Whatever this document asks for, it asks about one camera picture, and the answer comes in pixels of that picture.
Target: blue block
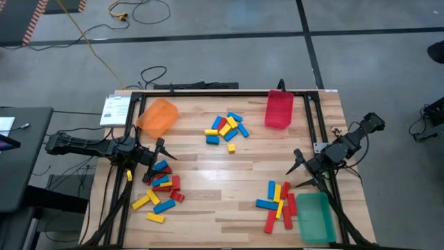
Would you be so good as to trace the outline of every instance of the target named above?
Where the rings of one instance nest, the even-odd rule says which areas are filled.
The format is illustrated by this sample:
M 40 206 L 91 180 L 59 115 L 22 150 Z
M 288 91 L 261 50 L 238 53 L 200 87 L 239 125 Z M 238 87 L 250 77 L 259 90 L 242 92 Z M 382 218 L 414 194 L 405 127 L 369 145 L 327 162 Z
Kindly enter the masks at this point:
M 229 132 L 228 134 L 225 135 L 225 137 L 223 139 L 225 139 L 225 141 L 229 141 L 231 140 L 235 135 L 237 135 L 239 131 L 237 129 L 233 129 L 231 130 L 231 132 Z
M 276 183 L 274 181 L 268 182 L 268 198 L 272 199 L 275 197 L 275 186 Z
M 234 114 L 233 112 L 228 112 L 228 117 L 233 117 L 234 120 L 238 121 L 238 122 L 242 122 L 242 117 Z
M 168 167 L 168 163 L 166 160 L 162 160 L 154 165 L 154 170 L 162 171 L 165 167 Z
M 242 124 L 237 124 L 237 127 L 239 128 L 239 130 L 241 131 L 242 135 L 247 138 L 250 134 L 248 133 L 248 131 L 246 130 L 246 128 L 244 127 L 244 125 Z
M 219 137 L 216 135 L 207 135 L 207 144 L 219 145 Z
M 217 116 L 216 117 L 216 121 L 214 121 L 213 126 L 211 126 L 211 129 L 217 129 L 217 127 L 219 126 L 219 124 L 221 123 L 222 117 Z
M 277 210 L 278 206 L 279 206 L 279 203 L 257 199 L 256 200 L 256 206 L 258 208 L 266 208 L 266 209 L 271 209 L 271 210 Z
M 175 205 L 176 205 L 176 203 L 174 202 L 174 200 L 169 199 L 168 201 L 162 202 L 161 204 L 155 206 L 153 208 L 153 211 L 155 214 L 158 214 L 158 213 L 161 213 L 167 209 L 174 207 Z
M 159 186 L 161 183 L 164 183 L 164 182 L 169 182 L 168 176 L 163 176 L 162 178 L 153 181 L 153 182 L 151 183 L 151 185 L 152 185 L 153 187 L 157 187 L 157 186 Z

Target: black metal frame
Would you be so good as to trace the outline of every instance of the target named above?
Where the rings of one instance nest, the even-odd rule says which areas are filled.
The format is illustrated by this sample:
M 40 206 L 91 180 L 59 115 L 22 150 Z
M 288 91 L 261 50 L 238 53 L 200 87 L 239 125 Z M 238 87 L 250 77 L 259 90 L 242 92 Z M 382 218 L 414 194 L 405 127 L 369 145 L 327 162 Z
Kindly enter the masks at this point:
M 327 138 L 327 131 L 325 129 L 325 123 L 321 108 L 321 103 L 319 99 L 319 93 L 317 91 L 288 91 L 289 93 L 292 93 L 295 97 L 302 97 L 304 99 L 305 104 L 305 112 L 307 114 L 307 123 L 309 126 L 309 133 L 311 138 L 311 145 L 313 146 L 313 143 L 317 142 L 316 138 L 316 129 L 314 126 L 313 121 L 313 115 L 311 113 L 311 106 L 310 102 L 313 101 L 315 104 L 316 109 L 316 115 L 318 118 L 319 123 L 319 129 L 321 131 L 321 138 L 323 142 L 328 142 Z M 130 106 L 128 108 L 128 116 L 126 120 L 126 127 L 125 127 L 125 134 L 129 133 L 131 126 L 133 125 L 132 121 L 134 118 L 134 112 L 135 112 L 135 104 L 140 101 L 140 107 L 139 107 L 139 116 L 142 115 L 142 113 L 145 111 L 145 105 L 146 105 L 146 99 L 149 97 L 266 97 L 268 96 L 268 90 L 264 91 L 248 91 L 248 90 L 235 90 L 235 91 L 217 91 L 217 92 L 208 92 L 208 91 L 193 91 L 193 90 L 187 90 L 187 91 L 173 91 L 170 90 L 170 92 L 132 92 L 131 94 L 131 101 Z M 338 183 L 336 181 L 336 177 L 332 172 L 329 172 L 331 176 L 330 181 L 330 187 L 332 189 L 332 194 L 337 201 L 339 207 L 342 208 L 341 205 L 341 198 L 339 195 L 339 188 Z M 120 186 L 122 183 L 124 176 L 123 176 L 123 170 L 122 168 L 119 168 L 116 175 L 116 180 L 114 182 L 114 189 L 112 192 L 112 198 L 111 198 L 111 204 L 110 207 L 114 207 L 120 191 Z M 123 246 L 123 239 L 125 237 L 125 229 L 126 229 L 126 221 L 128 218 L 128 209 L 130 205 L 130 199 L 126 201 L 126 203 L 123 205 L 122 208 L 122 214 L 121 214 L 121 220 L 119 225 L 119 233 L 117 236 L 117 245 Z M 349 244 L 349 238 L 348 233 L 346 232 L 345 228 L 343 227 L 342 223 L 339 222 L 339 229 L 341 231 L 341 238 L 342 242 L 344 244 Z M 110 244 L 110 238 L 112 233 L 112 226 L 106 231 L 105 233 L 105 240 L 103 242 L 104 245 Z

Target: red block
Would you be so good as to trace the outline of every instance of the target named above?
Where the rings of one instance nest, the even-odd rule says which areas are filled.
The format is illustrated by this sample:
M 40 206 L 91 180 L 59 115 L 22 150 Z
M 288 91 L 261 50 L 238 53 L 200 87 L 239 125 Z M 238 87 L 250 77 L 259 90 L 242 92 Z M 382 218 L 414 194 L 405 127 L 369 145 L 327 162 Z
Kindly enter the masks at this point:
M 284 206 L 282 208 L 282 212 L 284 213 L 285 229 L 292 229 L 293 228 L 293 222 L 291 221 L 290 208 L 288 206 Z
M 180 190 L 180 178 L 179 176 L 173 176 L 173 190 Z
M 290 183 L 285 181 L 284 185 L 282 185 L 282 189 L 280 191 L 280 198 L 286 199 L 287 193 L 289 192 L 289 190 L 290 190 Z
M 290 208 L 290 215 L 294 216 L 298 214 L 298 211 L 296 210 L 296 200 L 294 199 L 294 194 L 288 193 L 287 197 L 289 198 L 289 208 Z
M 227 119 L 222 117 L 221 123 L 219 123 L 219 125 L 217 126 L 217 131 L 220 131 L 225 126 L 226 122 L 227 122 Z
M 166 172 L 166 173 L 172 173 L 173 170 L 172 170 L 170 167 L 165 167 L 165 168 L 163 169 L 163 172 Z M 163 176 L 166 176 L 166 174 L 156 174 L 156 175 L 155 175 L 156 178 L 162 178 Z
M 153 187 L 153 191 L 169 192 L 171 187 Z
M 269 210 L 268 217 L 266 218 L 266 223 L 264 227 L 265 233 L 273 232 L 273 225 L 275 224 L 275 219 L 276 219 L 276 210 Z

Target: yellow cable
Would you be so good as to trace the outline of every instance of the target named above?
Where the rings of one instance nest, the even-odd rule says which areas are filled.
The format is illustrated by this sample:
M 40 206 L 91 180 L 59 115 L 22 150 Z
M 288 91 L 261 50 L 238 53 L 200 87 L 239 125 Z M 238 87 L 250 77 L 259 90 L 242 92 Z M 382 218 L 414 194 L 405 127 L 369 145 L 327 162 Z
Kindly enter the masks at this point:
M 120 85 L 122 86 L 122 88 L 124 89 L 126 87 L 126 84 L 124 84 L 120 78 L 112 71 L 112 69 L 110 68 L 110 66 L 108 66 L 106 64 L 106 62 L 104 62 L 102 60 L 102 58 L 100 58 L 96 52 L 94 51 L 94 49 L 92 48 L 91 44 L 89 43 L 89 40 L 86 38 L 84 32 L 82 31 L 82 29 L 77 25 L 76 21 L 71 17 L 71 15 L 68 13 L 68 10 L 65 8 L 65 6 L 63 5 L 63 3 L 60 0 L 56 0 L 58 5 L 62 8 L 62 10 L 68 15 L 68 17 L 70 18 L 70 20 L 74 23 L 74 25 L 77 27 L 78 31 L 80 32 L 80 34 L 82 35 L 83 39 L 85 39 L 86 43 L 88 44 L 89 48 L 91 49 L 92 53 L 106 66 L 106 68 L 111 72 L 111 74 L 118 80 L 118 82 L 120 83 Z

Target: orange bin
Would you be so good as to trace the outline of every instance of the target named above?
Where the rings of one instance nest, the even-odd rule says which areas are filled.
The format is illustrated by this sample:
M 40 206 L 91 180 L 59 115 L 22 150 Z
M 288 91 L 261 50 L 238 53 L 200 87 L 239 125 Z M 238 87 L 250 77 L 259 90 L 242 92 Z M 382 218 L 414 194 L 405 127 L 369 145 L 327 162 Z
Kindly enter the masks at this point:
M 165 98 L 159 98 L 137 119 L 136 125 L 157 139 L 169 130 L 177 119 L 178 109 Z

